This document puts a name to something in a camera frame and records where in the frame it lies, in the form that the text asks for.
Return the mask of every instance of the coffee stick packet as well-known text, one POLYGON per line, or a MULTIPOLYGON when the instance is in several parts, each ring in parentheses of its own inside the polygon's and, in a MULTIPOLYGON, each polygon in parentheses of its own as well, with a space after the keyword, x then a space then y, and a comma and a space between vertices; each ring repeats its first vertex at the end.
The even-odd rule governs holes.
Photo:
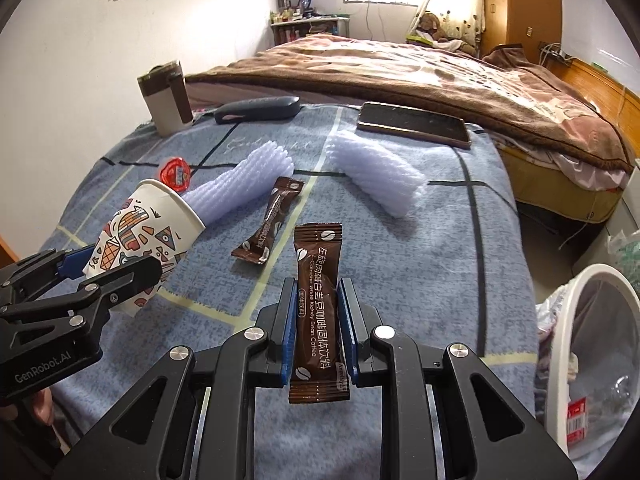
POLYGON ((298 316, 289 402, 349 400, 335 291, 342 225, 296 226, 293 245, 298 256, 298 316))
POLYGON ((286 176, 277 178, 260 228, 248 240, 231 251, 231 255, 256 265, 263 265, 271 253, 284 217, 293 199, 302 191, 304 182, 286 176))

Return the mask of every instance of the patterned paper cup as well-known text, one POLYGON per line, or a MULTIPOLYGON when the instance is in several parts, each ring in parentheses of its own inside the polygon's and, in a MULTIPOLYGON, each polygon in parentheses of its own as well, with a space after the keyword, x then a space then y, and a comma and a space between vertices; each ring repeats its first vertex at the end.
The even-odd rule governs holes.
POLYGON ((143 180, 102 228, 83 269, 84 275, 91 278, 122 265, 132 256, 151 254, 160 260, 162 276, 158 284, 113 308, 135 316, 160 289, 204 228, 175 191, 157 180, 143 180))

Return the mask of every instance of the bed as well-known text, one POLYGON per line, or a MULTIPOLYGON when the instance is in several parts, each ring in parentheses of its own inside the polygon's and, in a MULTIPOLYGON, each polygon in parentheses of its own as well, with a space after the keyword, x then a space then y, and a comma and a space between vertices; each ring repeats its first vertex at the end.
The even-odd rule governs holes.
MULTIPOLYGON (((207 228, 135 318, 113 313, 102 333, 101 361, 52 388, 81 431, 168 349, 210 348, 251 325, 262 306, 278 299, 283 279, 296 275, 292 229, 311 221, 343 224, 340 276, 353 279, 360 300, 378 307, 386 323, 433 346, 468 343, 533 409, 538 340, 532 284, 508 176, 489 135, 468 124, 472 147, 459 150, 362 133, 429 181, 415 215, 394 219, 325 159, 327 135, 355 131, 357 117, 347 105, 305 105, 291 120, 234 127, 204 113, 167 139, 152 124, 140 126, 96 162, 45 247, 94 242, 105 219, 168 155, 191 164, 205 159, 193 177, 197 186, 275 140, 289 150, 305 187, 264 269, 230 252, 260 224, 267 197, 207 228)), ((76 286, 63 283, 52 293, 76 286)), ((259 390, 256 402, 257 479, 378 476, 379 389, 352 387, 349 402, 314 406, 289 405, 286 390, 259 390)))
POLYGON ((634 166, 624 135, 513 45, 475 60, 317 35, 187 76, 186 83, 196 108, 295 94, 307 103, 373 100, 461 117, 492 135, 519 202, 581 222, 604 222, 613 213, 634 166))

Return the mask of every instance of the red label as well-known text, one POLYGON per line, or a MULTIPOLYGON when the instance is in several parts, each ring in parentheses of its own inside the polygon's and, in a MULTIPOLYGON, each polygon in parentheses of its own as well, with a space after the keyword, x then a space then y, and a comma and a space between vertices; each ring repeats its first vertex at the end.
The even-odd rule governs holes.
POLYGON ((176 156, 160 168, 159 180, 175 192, 182 193, 191 183, 191 168, 183 158, 176 156))
POLYGON ((576 444, 587 436, 587 399, 586 397, 569 404, 566 412, 566 442, 576 444))

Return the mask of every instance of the phone screen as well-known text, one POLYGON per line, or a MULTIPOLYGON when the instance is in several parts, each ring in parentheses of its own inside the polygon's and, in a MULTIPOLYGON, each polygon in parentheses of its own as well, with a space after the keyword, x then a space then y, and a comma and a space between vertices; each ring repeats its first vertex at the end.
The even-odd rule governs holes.
POLYGON ((358 117, 358 127, 414 138, 424 134, 424 140, 446 142, 445 139, 450 139, 455 145, 468 146, 470 142, 462 119, 405 106, 364 103, 358 117))

